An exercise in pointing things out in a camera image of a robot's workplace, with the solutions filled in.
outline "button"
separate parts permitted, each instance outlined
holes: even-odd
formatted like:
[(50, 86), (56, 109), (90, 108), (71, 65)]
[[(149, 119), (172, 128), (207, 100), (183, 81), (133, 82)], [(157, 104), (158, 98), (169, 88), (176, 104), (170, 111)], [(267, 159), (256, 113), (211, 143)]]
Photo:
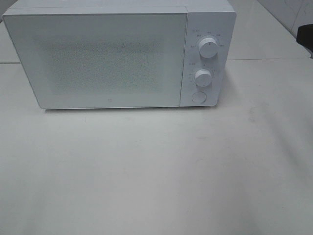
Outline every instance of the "button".
[(192, 95), (192, 101), (195, 103), (204, 103), (206, 100), (206, 94), (204, 92), (196, 92)]

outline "white table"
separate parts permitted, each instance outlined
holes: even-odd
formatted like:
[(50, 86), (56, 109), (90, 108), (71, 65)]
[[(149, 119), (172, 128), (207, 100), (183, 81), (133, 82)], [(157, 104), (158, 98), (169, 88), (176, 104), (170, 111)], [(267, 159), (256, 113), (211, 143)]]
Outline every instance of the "white table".
[(0, 65), (2, 234), (311, 234), (312, 73), (228, 61), (215, 108), (44, 111)]
[[(229, 0), (237, 11), (228, 59), (310, 58), (310, 54), (257, 1)], [(18, 63), (19, 59), (0, 23), (0, 63)]]

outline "microwave top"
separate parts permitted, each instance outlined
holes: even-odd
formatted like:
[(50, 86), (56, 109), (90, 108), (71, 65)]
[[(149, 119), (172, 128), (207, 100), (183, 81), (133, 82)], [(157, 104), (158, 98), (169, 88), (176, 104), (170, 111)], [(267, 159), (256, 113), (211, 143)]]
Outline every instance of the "microwave top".
[(31, 13), (34, 15), (54, 14), (54, 8), (62, 14), (60, 8), (65, 8), (65, 14), (88, 13), (182, 13), (179, 7), (185, 7), (185, 12), (228, 12), (234, 11), (227, 0), (19, 0), (13, 4), (9, 15)]

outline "timer knob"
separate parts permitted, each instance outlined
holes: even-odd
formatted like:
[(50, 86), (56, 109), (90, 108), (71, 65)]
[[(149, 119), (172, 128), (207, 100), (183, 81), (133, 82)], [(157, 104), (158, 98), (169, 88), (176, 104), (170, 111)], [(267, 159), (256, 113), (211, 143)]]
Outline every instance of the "timer knob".
[(195, 73), (195, 83), (198, 87), (207, 87), (212, 82), (212, 74), (209, 70), (199, 70)]
[(219, 48), (218, 41), (213, 37), (203, 38), (199, 42), (199, 53), (203, 58), (211, 58), (216, 55)]

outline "white microwave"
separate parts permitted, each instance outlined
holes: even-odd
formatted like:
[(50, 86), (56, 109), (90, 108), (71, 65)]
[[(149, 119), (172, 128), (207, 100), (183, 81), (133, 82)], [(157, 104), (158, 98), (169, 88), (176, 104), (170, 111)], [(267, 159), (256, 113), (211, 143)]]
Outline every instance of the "white microwave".
[(3, 15), (44, 109), (212, 106), (226, 0), (18, 0)]

